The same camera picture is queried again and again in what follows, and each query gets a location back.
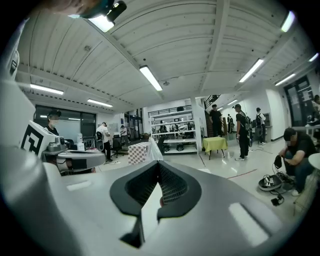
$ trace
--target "man in black t-shirt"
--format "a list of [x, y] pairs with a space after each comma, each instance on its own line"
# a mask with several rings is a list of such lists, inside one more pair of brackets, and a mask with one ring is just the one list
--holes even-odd
[[212, 110], [210, 112], [210, 120], [212, 123], [212, 129], [213, 129], [213, 137], [222, 136], [222, 124], [221, 124], [221, 116], [222, 114], [220, 111], [217, 110], [217, 105], [212, 105]]
[[56, 125], [59, 121], [59, 117], [61, 116], [61, 111], [58, 109], [52, 110], [48, 113], [48, 125], [44, 128], [47, 131], [53, 133], [54, 135], [59, 136], [59, 133], [56, 129]]
[[246, 130], [246, 114], [241, 110], [241, 105], [234, 106], [236, 114], [236, 138], [239, 139], [240, 157], [236, 161], [244, 161], [248, 157], [249, 138]]
[[287, 128], [283, 138], [286, 146], [279, 152], [279, 156], [284, 157], [286, 173], [295, 176], [296, 187], [292, 195], [297, 197], [305, 188], [307, 176], [314, 170], [308, 157], [317, 151], [310, 136], [302, 131]]

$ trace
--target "window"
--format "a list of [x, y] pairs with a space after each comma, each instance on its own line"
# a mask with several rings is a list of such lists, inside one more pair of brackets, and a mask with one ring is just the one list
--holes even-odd
[[96, 114], [93, 113], [36, 105], [33, 121], [42, 127], [46, 127], [48, 125], [47, 115], [52, 110], [61, 111], [61, 116], [56, 126], [60, 136], [73, 141], [77, 141], [79, 133], [82, 134], [83, 138], [95, 136]]

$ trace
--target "table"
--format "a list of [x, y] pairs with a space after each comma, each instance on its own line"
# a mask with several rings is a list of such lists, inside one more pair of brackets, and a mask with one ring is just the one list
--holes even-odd
[[205, 148], [205, 152], [210, 152], [209, 160], [211, 158], [211, 151], [216, 150], [218, 153], [218, 150], [221, 150], [223, 153], [223, 157], [225, 157], [224, 150], [228, 149], [228, 144], [225, 138], [222, 137], [211, 137], [211, 138], [204, 138], [202, 141], [202, 148]]
[[315, 153], [308, 158], [310, 165], [312, 165], [317, 170], [320, 170], [320, 153]]
[[147, 160], [150, 142], [140, 142], [128, 147], [128, 164], [136, 165]]

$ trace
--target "face mask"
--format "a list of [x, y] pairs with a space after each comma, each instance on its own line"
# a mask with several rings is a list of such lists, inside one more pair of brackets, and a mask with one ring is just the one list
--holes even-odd
[[50, 123], [53, 127], [55, 127], [58, 123], [58, 120], [51, 120]]

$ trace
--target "crouching man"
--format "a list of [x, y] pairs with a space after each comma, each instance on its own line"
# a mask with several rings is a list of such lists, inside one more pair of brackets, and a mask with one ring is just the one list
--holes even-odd
[[279, 152], [279, 156], [284, 158], [286, 173], [295, 176], [296, 188], [292, 195], [297, 197], [305, 188], [307, 176], [314, 170], [308, 157], [316, 153], [316, 147], [310, 136], [293, 128], [285, 129], [283, 138], [286, 146]]

